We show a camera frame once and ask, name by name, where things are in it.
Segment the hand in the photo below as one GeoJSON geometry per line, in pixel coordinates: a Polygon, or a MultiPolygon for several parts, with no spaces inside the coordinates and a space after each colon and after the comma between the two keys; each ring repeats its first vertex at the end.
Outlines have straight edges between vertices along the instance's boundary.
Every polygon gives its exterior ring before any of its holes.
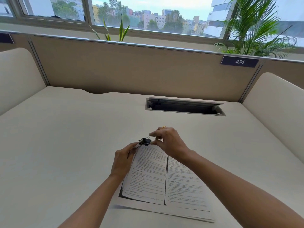
{"type": "Polygon", "coordinates": [[[158,145],[167,155],[179,162],[181,162],[190,152],[190,149],[186,146],[174,128],[159,127],[149,135],[153,137],[156,136],[156,140],[152,142],[152,144],[158,145]]]}
{"type": "Polygon", "coordinates": [[[137,144],[138,142],[133,142],[127,145],[125,148],[117,150],[115,152],[115,158],[110,176],[118,177],[120,181],[124,179],[131,168],[132,159],[136,151],[136,149],[134,149],[134,146],[137,144]]]}

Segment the left hand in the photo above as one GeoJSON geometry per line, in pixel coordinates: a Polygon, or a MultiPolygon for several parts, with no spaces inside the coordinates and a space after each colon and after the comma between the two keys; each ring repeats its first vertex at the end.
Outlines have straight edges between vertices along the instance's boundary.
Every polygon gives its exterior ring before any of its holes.
{"type": "Polygon", "coordinates": [[[137,144],[138,142],[133,142],[127,145],[125,148],[117,150],[115,152],[115,158],[110,176],[118,177],[120,181],[124,179],[124,177],[131,168],[132,159],[136,151],[136,149],[134,149],[134,146],[136,146],[137,144]]]}

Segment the printed page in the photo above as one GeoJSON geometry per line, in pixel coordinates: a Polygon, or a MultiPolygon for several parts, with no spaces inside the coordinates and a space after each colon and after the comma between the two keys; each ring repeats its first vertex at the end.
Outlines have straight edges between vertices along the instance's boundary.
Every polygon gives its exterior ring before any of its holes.
{"type": "Polygon", "coordinates": [[[188,167],[169,157],[166,179],[166,205],[207,210],[203,182],[188,167]]]}
{"type": "Polygon", "coordinates": [[[168,155],[158,146],[141,146],[123,182],[122,196],[164,205],[168,155]]]}

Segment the book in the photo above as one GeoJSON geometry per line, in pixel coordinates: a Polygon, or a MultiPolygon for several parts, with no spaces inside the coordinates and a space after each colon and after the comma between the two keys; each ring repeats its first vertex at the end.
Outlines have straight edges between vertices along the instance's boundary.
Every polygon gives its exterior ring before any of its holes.
{"type": "Polygon", "coordinates": [[[159,146],[141,146],[131,169],[115,193],[120,206],[214,222],[206,185],[189,168],[159,146]]]}

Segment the desk surface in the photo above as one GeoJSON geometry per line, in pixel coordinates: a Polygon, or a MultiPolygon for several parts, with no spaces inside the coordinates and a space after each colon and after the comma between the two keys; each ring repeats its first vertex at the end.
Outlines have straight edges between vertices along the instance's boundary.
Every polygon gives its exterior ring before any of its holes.
{"type": "MultiPolygon", "coordinates": [[[[243,105],[226,117],[146,111],[151,96],[46,87],[0,117],[1,227],[56,227],[110,173],[114,152],[158,126],[304,216],[304,164],[243,105]]],[[[102,227],[240,227],[208,190],[215,223],[110,206],[102,227]]]]}

